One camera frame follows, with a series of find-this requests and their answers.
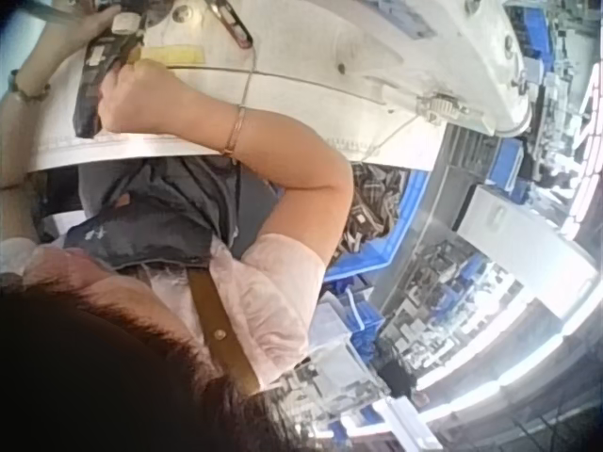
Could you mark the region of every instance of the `button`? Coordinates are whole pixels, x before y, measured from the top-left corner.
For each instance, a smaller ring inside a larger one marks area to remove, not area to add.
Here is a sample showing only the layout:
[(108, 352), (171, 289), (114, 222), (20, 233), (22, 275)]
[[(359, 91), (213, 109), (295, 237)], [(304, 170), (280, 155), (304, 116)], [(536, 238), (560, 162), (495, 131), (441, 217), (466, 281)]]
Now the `button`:
[(214, 331), (214, 337), (216, 338), (217, 341), (221, 341), (222, 339), (226, 338), (226, 331), (224, 331), (224, 330), (215, 330)]

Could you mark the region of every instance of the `gold bracelet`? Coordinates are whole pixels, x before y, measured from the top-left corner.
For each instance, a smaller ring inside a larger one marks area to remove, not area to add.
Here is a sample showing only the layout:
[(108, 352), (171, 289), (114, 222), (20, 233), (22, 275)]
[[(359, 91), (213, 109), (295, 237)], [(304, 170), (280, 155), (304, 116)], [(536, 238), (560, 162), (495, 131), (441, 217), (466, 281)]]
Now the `gold bracelet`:
[(235, 126), (233, 127), (233, 131), (230, 133), (230, 137), (228, 138), (228, 143), (226, 147), (222, 151), (225, 155), (232, 155), (235, 152), (236, 143), (238, 142), (238, 136), (241, 133), (241, 129), (243, 128), (243, 122), (245, 121), (245, 113), (247, 108), (240, 105), (238, 107), (238, 118), (236, 119)]

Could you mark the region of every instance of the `bracelet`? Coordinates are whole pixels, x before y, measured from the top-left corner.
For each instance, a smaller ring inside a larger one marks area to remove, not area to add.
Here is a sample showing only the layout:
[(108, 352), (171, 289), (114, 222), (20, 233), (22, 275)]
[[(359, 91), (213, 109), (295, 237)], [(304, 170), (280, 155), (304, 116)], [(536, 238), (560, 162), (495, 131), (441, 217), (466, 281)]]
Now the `bracelet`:
[(41, 94), (38, 94), (37, 96), (30, 96), (21, 88), (19, 88), (19, 85), (17, 85), (18, 72), (19, 70), (15, 69), (14, 71), (11, 71), (10, 75), (8, 76), (8, 90), (10, 92), (14, 92), (17, 96), (17, 99), (19, 99), (24, 104), (30, 104), (32, 102), (41, 102), (48, 97), (48, 93), (50, 92), (50, 84), (48, 83), (44, 87), (44, 90), (41, 92)]
[(228, 143), (226, 147), (222, 151), (225, 155), (232, 155), (235, 151), (236, 143), (238, 142), (238, 136), (241, 133), (241, 129), (243, 128), (243, 122), (245, 121), (245, 113), (247, 108), (240, 105), (238, 108), (238, 118), (236, 119), (235, 126), (233, 127), (233, 131), (230, 133), (230, 137), (228, 138)]

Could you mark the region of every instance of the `white panel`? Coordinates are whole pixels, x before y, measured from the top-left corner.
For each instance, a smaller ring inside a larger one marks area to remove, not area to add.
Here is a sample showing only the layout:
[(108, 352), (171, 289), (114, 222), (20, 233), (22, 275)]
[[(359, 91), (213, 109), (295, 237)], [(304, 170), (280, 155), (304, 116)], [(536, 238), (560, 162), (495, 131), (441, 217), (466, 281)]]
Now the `white panel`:
[(597, 277), (592, 259), (574, 242), (483, 186), (475, 191), (459, 235), (512, 273), (558, 317)]

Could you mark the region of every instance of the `brown strap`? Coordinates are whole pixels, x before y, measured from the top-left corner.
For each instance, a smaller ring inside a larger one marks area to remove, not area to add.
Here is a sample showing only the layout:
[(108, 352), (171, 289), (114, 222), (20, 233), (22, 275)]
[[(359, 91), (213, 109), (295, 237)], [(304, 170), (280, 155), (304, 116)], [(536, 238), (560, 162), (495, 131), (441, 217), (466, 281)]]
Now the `brown strap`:
[(189, 268), (187, 274), (205, 343), (212, 358), (218, 361), (243, 394), (257, 393), (259, 381), (233, 331), (214, 280), (207, 270)]

